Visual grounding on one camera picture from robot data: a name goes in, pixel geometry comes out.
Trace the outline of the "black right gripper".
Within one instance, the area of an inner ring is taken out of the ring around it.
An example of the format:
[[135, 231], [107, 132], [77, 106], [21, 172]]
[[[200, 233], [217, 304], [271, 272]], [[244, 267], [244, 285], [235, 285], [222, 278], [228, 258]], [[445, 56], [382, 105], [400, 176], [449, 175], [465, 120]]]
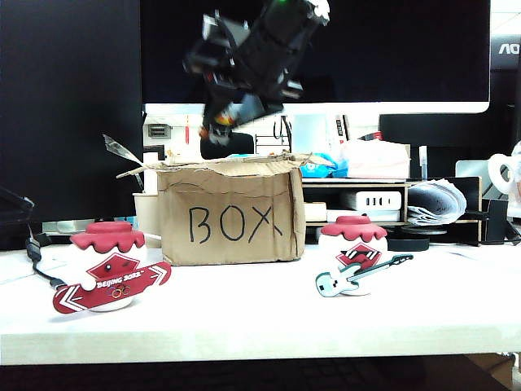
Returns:
[[[201, 74], [209, 85], [244, 91], [233, 93], [233, 118], [234, 125], [246, 125], [281, 112], [279, 100], [303, 94], [301, 83], [292, 78], [303, 51], [301, 27], [282, 23], [269, 28], [260, 20], [250, 28], [222, 16], [205, 15], [202, 37], [187, 52], [183, 65], [188, 73]], [[228, 105], [229, 95], [208, 87], [202, 138], [225, 128], [217, 117]]]

